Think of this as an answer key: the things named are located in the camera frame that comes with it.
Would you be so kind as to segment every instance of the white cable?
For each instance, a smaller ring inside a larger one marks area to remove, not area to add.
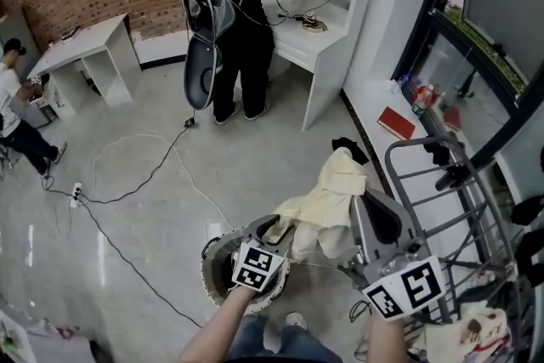
[[[196,185],[195,185],[195,181],[193,180],[193,177],[190,175],[189,171],[187,171],[187,168],[185,168],[185,165],[184,165],[184,162],[183,160],[181,159],[181,155],[179,154],[179,151],[178,151],[178,148],[173,145],[172,143],[169,143],[168,141],[166,141],[161,135],[156,135],[156,134],[150,134],[150,133],[139,133],[137,135],[134,135],[134,136],[125,136],[123,138],[120,138],[118,139],[117,141],[115,142],[112,142],[111,144],[107,145],[101,152],[100,154],[97,156],[97,158],[94,160],[94,163],[93,163],[93,188],[91,189],[91,192],[90,194],[88,195],[88,201],[86,203],[83,203],[83,204],[88,204],[89,203],[89,200],[92,199],[93,197],[93,193],[94,193],[94,189],[96,188],[96,163],[99,161],[100,157],[102,157],[102,155],[108,150],[110,149],[110,147],[113,147],[114,145],[117,145],[119,144],[120,142],[124,141],[125,139],[134,139],[134,138],[140,138],[140,137],[147,137],[147,138],[158,138],[160,139],[162,142],[164,142],[165,144],[168,144],[170,146],[172,146],[172,148],[176,151],[176,155],[178,155],[178,159],[179,159],[179,163],[181,165],[181,168],[183,168],[183,170],[185,171],[185,173],[187,174],[187,177],[189,177],[189,181],[191,183],[191,186],[193,187],[193,190],[195,190],[196,192],[198,192],[201,196],[203,196],[204,198],[206,198],[206,200],[208,200],[208,202],[210,204],[212,204],[217,210],[218,212],[221,214],[221,217],[223,218],[224,222],[230,227],[231,230],[234,229],[234,227],[230,224],[229,220],[224,216],[224,213],[223,211],[219,208],[219,206],[213,202],[213,200],[207,196],[206,194],[204,194],[204,192],[202,192],[201,190],[199,190]],[[85,179],[85,177],[87,176],[87,173],[83,174],[83,176],[81,177],[80,179],[80,183],[83,183],[83,179]]]

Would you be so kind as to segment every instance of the black cable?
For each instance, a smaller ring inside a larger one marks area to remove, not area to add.
[[[153,171],[151,172],[151,175],[143,182],[140,184],[140,186],[138,186],[138,188],[136,188],[135,190],[131,190],[130,192],[127,192],[126,194],[123,194],[122,196],[120,196],[119,198],[114,198],[113,200],[108,200],[108,201],[101,201],[101,200],[91,200],[90,198],[87,198],[84,194],[80,194],[80,196],[82,196],[85,200],[87,200],[88,202],[91,202],[91,203],[98,203],[98,204],[110,204],[110,203],[113,203],[113,202],[116,202],[116,201],[121,201],[125,198],[127,198],[128,196],[131,196],[132,194],[135,194],[136,192],[138,192],[140,189],[142,189],[146,184],[148,184],[151,179],[153,179],[153,176],[155,175],[155,173],[158,171],[158,169],[160,167],[162,167],[162,165],[164,164],[164,162],[166,161],[168,155],[170,154],[170,151],[172,150],[172,148],[174,147],[174,145],[176,144],[176,142],[178,142],[178,139],[179,137],[184,134],[185,132],[187,132],[187,129],[189,129],[189,126],[187,125],[187,122],[185,122],[185,128],[179,133],[179,135],[176,137],[176,139],[170,144],[170,146],[168,147],[168,150],[167,150],[167,153],[166,155],[164,155],[164,157],[162,158],[162,161],[161,163],[155,167],[153,169]],[[193,111],[193,117],[192,117],[192,122],[190,124],[190,126],[192,126],[193,124],[195,123],[195,112]]]
[[[151,283],[149,283],[147,281],[147,279],[136,269],[136,267],[134,266],[134,264],[128,260],[124,255],[123,253],[121,252],[121,250],[119,248],[117,248],[117,246],[111,241],[110,237],[107,235],[107,233],[105,233],[103,230],[102,230],[102,227],[100,227],[100,224],[99,222],[96,220],[96,218],[93,216],[93,214],[91,213],[91,209],[88,208],[88,206],[86,204],[82,204],[83,207],[85,207],[87,209],[87,212],[88,212],[88,215],[91,217],[91,219],[94,221],[94,223],[96,224],[96,226],[98,227],[100,233],[102,233],[102,235],[104,235],[104,237],[108,240],[108,242],[110,243],[110,245],[117,251],[117,254],[119,254],[119,256],[127,263],[129,264],[132,269],[134,270],[134,272],[136,274],[138,274],[138,277],[142,279],[142,281],[149,287],[149,289],[151,289],[151,291],[153,291],[153,293],[158,297],[160,298],[162,301],[164,301],[166,304],[168,304],[170,306],[170,308],[176,312],[178,315],[180,316],[183,316],[185,319],[187,320],[190,320],[193,324],[195,324],[196,326],[198,326],[199,328],[202,328],[202,326],[196,322],[193,318],[191,318],[190,316],[184,314],[184,313],[181,313],[178,309],[176,309],[172,303],[170,303],[170,301],[168,301],[166,298],[164,298],[152,285]]]
[[[365,307],[361,310],[358,310],[358,308],[363,304],[365,304]],[[359,301],[357,301],[357,303],[353,305],[353,307],[349,311],[349,321],[353,324],[359,318],[359,316],[366,312],[367,309],[372,313],[371,305],[365,300],[360,299]]]

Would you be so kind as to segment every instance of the outlet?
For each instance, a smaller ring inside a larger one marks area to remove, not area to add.
[[[79,195],[82,193],[82,184],[76,183],[74,184],[74,190],[71,192],[71,199],[70,199],[70,207],[72,209],[77,209],[82,204],[79,201]]]

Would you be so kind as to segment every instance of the sneaker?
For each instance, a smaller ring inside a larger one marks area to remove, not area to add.
[[[286,315],[286,326],[300,326],[303,330],[308,330],[308,322],[298,312],[291,312]]]
[[[225,120],[219,122],[217,118],[214,119],[215,123],[218,125],[218,126],[224,126],[227,122],[229,122],[230,118],[232,118],[233,116],[235,116],[238,112],[241,111],[241,102],[240,101],[236,101],[235,102],[235,108],[234,110],[232,111],[232,114],[230,114]]]
[[[64,143],[59,147],[59,154],[57,155],[57,158],[53,161],[55,165],[60,162],[60,159],[62,159],[62,156],[65,154],[67,146],[68,144]]]
[[[264,102],[264,109],[263,111],[260,113],[260,114],[257,114],[256,116],[247,116],[245,115],[244,117],[246,118],[246,120],[248,120],[249,122],[254,122],[255,120],[257,120],[259,117],[263,116],[264,114],[266,114],[268,111],[269,111],[269,107],[270,107],[270,102],[268,100],[266,100]]]

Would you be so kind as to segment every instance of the gray floor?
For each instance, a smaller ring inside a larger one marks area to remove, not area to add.
[[[183,65],[145,71],[135,101],[107,110],[89,95],[82,113],[56,122],[44,136],[69,148],[54,168],[54,188],[71,192],[83,174],[93,183],[95,157],[122,136],[156,133],[173,140],[191,110],[184,100]],[[331,154],[331,139],[358,140],[340,99],[307,132],[301,132],[311,76],[288,71],[274,80],[272,111],[255,123],[239,115],[213,124],[211,111],[178,141],[196,186],[212,198],[233,226],[270,213],[291,196],[307,193]],[[167,145],[156,138],[121,142],[97,165],[94,198],[107,200],[134,189],[161,160]],[[366,165],[371,184],[377,176]],[[216,307],[201,285],[200,252],[217,227],[217,209],[193,191],[172,153],[137,194],[108,206],[92,205],[96,219],[149,281],[179,310],[206,322]],[[176,315],[134,274],[80,207],[67,215],[66,199],[45,193],[34,169],[21,159],[0,184],[0,290],[17,309],[57,326],[80,326],[109,347],[116,362],[175,361],[196,328]],[[288,311],[307,316],[310,330],[344,361],[365,333],[366,318],[350,324],[360,295],[333,269],[294,266],[286,293],[266,310],[272,328]]]

